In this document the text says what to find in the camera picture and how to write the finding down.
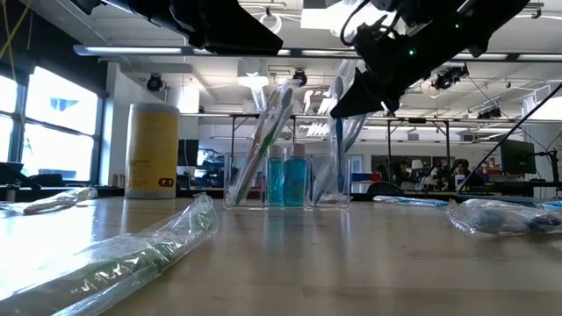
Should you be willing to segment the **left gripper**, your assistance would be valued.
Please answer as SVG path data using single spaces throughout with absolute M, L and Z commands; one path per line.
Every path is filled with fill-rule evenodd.
M 215 54 L 277 55 L 284 42 L 237 0 L 106 0 Z

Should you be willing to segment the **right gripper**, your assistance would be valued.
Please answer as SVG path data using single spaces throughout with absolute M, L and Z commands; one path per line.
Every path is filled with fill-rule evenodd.
M 389 34 L 380 23 L 357 28 L 353 44 L 365 70 L 355 68 L 353 83 L 331 110 L 332 118 L 396 112 L 405 90 L 439 66 L 433 54 L 415 47 L 417 37 Z

